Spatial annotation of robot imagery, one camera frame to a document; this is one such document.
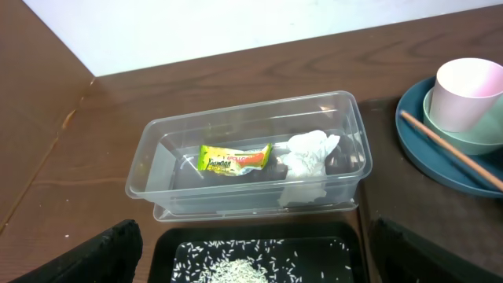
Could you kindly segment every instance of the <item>wooden chopstick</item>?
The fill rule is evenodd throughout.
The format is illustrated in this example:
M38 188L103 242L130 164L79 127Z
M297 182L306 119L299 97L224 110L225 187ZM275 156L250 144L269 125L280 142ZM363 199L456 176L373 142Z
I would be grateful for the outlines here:
M442 146L444 149L449 150L459 160L463 161L471 169L475 170L482 177L484 177L487 181L489 181L491 184L495 185L498 189L500 189L500 191L503 192L503 182L499 178L492 175L488 170L481 167L478 163L473 161L470 157L466 156L464 153L462 153L459 150L457 150L456 148L454 148L449 142L447 142L443 138L439 137L437 134L435 134L433 131L428 129L425 125L423 125L423 123L416 120L416 118L414 118L412 115L410 115L406 111L402 110L400 112L400 115L404 119L409 121L409 123L411 123L417 129L419 129L420 131L425 133L428 137L430 137L432 140L434 140L437 144Z

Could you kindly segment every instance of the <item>crumpled tissue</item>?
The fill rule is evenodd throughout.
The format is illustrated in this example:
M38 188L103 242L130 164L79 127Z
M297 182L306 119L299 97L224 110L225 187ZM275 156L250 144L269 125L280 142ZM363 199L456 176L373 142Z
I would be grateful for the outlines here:
M286 180L297 178L326 176L325 159L337 147L340 136L331 134L327 137L322 130L297 134L287 142L289 154L280 156L281 162L288 166ZM280 206L289 203L307 203L319 197L325 197L325 184L297 185L285 188L278 200Z

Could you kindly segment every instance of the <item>plastic container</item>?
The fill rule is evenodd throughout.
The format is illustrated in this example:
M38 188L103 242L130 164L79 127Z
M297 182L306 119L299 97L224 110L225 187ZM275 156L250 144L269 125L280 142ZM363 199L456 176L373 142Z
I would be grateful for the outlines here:
M287 168L277 157L288 152L293 135L312 130L341 137L325 160L327 176L285 181ZM201 145L261 149L267 143L273 150L261 171L229 177L196 169ZM155 218L165 222L342 211L358 206L358 181L371 168L356 101L337 91L153 120L141 136L126 193L155 203ZM326 195L311 200L320 189ZM287 191L301 195L281 206Z

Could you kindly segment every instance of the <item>white cup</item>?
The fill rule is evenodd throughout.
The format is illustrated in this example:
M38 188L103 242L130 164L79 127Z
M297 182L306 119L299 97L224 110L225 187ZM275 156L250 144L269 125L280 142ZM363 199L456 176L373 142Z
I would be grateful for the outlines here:
M469 130L502 94L503 67L499 64L479 58L449 61L437 71L430 119L442 130Z

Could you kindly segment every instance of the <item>wooden table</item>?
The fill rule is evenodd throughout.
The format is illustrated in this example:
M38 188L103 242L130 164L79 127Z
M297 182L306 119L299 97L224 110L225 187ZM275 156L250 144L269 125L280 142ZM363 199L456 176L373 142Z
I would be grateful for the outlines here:
M365 242L369 242L371 222L387 219L503 277L501 200L459 192L420 171L400 146L395 126L398 101L399 97L390 97L359 105L369 144L375 149L374 170L361 182L359 191ZM369 272L377 274L373 260L367 263Z
M359 101L398 96L450 59L503 63L502 14L503 6L493 6L96 79L0 235L0 281L123 219L141 227L145 246L135 281L146 281L156 239L171 227L195 225L156 222L153 204L124 193L150 120L330 90L347 90ZM356 213L255 221L344 217L356 226Z
M92 79L23 1L0 1L0 231Z

